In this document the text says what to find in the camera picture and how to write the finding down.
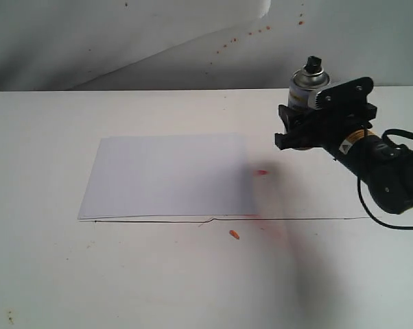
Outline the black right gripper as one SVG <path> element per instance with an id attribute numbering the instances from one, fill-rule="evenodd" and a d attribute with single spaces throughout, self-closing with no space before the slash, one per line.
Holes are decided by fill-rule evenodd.
<path id="1" fill-rule="evenodd" d="M 370 122 L 377 116 L 377 107 L 370 103 L 305 112 L 280 104 L 278 110 L 285 127 L 284 134 L 274 134 L 274 144 L 280 150 L 322 147 L 337 153 L 348 139 L 354 147 L 373 153 L 378 144 L 378 138 L 369 132 Z"/>

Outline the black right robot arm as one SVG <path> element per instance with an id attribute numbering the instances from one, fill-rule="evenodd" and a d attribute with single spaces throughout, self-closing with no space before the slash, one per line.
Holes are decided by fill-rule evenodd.
<path id="1" fill-rule="evenodd" d="M 373 134 L 370 122 L 376 114 L 370 103 L 307 112 L 280 105 L 285 133 L 277 133 L 274 141 L 280 150 L 323 148 L 367 185 L 378 207 L 400 215 L 413 208 L 413 150 L 389 137 L 413 141 L 413 133 L 389 129 Z"/>

